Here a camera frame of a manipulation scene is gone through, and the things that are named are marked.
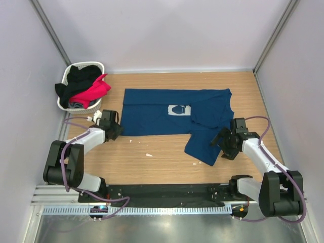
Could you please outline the blue t shirt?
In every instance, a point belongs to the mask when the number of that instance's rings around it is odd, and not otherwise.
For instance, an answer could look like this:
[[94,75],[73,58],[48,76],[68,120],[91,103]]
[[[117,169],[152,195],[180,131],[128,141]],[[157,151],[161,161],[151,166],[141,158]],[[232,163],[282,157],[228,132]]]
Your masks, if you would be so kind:
[[229,89],[126,89],[120,122],[122,135],[189,134],[185,153],[213,166],[221,149],[210,142],[233,119],[231,96]]

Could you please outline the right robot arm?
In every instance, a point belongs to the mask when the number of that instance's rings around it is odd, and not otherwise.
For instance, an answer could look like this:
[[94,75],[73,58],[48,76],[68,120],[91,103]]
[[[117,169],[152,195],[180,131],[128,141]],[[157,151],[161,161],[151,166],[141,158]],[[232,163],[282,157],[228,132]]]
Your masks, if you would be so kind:
[[223,152],[222,157],[234,160],[244,153],[263,174],[262,182],[251,176],[233,176],[230,180],[234,195],[246,196],[259,205],[265,218],[278,217],[289,223],[288,216],[297,216],[302,222],[307,214],[303,191],[303,177],[282,165],[266,148],[263,136],[250,132],[245,118],[234,118],[230,127],[224,127],[210,142]]

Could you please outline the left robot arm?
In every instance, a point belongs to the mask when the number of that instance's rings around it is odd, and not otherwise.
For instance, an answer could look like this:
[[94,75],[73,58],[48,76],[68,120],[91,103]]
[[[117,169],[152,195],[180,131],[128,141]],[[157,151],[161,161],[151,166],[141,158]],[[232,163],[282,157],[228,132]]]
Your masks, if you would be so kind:
[[93,125],[85,127],[71,123],[70,118],[63,122],[78,126],[85,132],[65,141],[52,142],[46,160],[43,180],[49,184],[61,185],[68,192],[73,189],[80,195],[88,195],[94,200],[108,201],[105,179],[87,174],[84,171],[85,155],[95,147],[110,140],[116,140],[123,128],[119,124],[119,114],[114,110],[96,111],[86,120]]

